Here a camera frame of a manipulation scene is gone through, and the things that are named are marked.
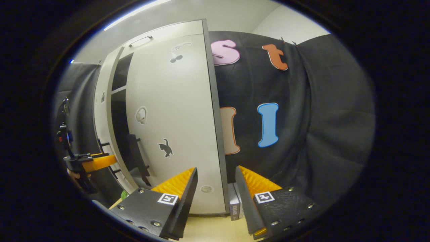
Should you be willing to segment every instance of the green object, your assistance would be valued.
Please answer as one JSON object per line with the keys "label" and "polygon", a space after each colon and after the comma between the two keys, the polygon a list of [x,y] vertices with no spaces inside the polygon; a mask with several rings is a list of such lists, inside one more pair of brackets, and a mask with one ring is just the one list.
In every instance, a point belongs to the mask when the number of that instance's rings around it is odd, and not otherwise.
{"label": "green object", "polygon": [[121,200],[123,200],[124,201],[124,199],[126,199],[126,197],[128,197],[129,196],[129,194],[126,192],[126,191],[123,191],[122,193],[121,193]]}

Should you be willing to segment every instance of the black cat sticker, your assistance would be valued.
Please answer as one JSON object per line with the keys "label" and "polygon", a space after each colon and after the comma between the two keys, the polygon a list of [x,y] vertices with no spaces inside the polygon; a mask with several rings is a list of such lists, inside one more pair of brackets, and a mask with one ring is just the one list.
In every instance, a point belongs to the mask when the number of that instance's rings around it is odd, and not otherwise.
{"label": "black cat sticker", "polygon": [[164,152],[166,152],[165,157],[169,157],[170,155],[173,155],[172,152],[172,148],[170,148],[169,146],[169,142],[167,141],[167,139],[163,139],[166,141],[166,144],[158,144],[160,146],[160,150],[163,150]]}

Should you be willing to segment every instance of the book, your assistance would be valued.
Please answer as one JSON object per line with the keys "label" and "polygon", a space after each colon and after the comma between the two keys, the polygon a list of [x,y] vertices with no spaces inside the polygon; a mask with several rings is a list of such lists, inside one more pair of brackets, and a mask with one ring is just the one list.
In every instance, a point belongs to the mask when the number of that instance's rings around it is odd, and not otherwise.
{"label": "book", "polygon": [[240,202],[237,197],[236,190],[234,188],[233,183],[228,184],[228,198],[230,201],[230,217],[231,220],[239,219],[239,210],[240,210]]}
{"label": "book", "polygon": [[240,198],[239,187],[237,186],[237,183],[233,183],[233,185],[240,203],[239,218],[243,218],[245,215],[243,214],[242,199]]}

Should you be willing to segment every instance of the white cabinet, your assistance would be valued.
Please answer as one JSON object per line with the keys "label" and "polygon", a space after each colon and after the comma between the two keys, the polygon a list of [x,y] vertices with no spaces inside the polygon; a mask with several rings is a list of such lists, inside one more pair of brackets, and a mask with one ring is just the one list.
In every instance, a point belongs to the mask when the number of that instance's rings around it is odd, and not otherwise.
{"label": "white cabinet", "polygon": [[[112,84],[119,60],[128,65],[120,87]],[[110,72],[102,74],[105,69]],[[97,100],[102,92],[109,102],[125,102],[128,133],[140,139],[138,146],[149,165],[151,185],[197,167],[198,184],[190,213],[228,211],[221,117],[205,20],[142,34],[112,52],[102,66],[94,112],[97,135],[101,142],[111,141],[112,152],[129,180],[113,128],[109,128],[111,104],[106,100],[103,106]],[[128,186],[137,188],[134,181]]]}

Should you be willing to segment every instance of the yellow foam pad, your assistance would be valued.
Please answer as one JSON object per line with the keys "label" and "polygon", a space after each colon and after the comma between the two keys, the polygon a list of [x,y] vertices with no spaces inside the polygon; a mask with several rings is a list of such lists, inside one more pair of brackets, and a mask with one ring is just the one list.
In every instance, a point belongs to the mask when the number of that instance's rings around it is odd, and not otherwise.
{"label": "yellow foam pad", "polygon": [[[261,192],[272,192],[282,187],[278,186],[276,183],[270,181],[269,179],[261,176],[250,169],[246,169],[243,166],[239,166],[240,171],[242,172],[243,177],[245,178],[246,185],[249,190],[249,194],[251,194],[251,198],[254,197],[256,193]],[[266,228],[262,228],[261,230],[254,233],[255,236],[264,234],[267,232]]]}
{"label": "yellow foam pad", "polygon": [[179,199],[181,199],[193,171],[194,167],[168,179],[167,181],[164,181],[151,190],[155,192],[177,195],[179,196]]}
{"label": "yellow foam pad", "polygon": [[108,155],[94,158],[92,161],[82,163],[82,165],[86,172],[92,172],[115,164],[116,161],[115,155]]}

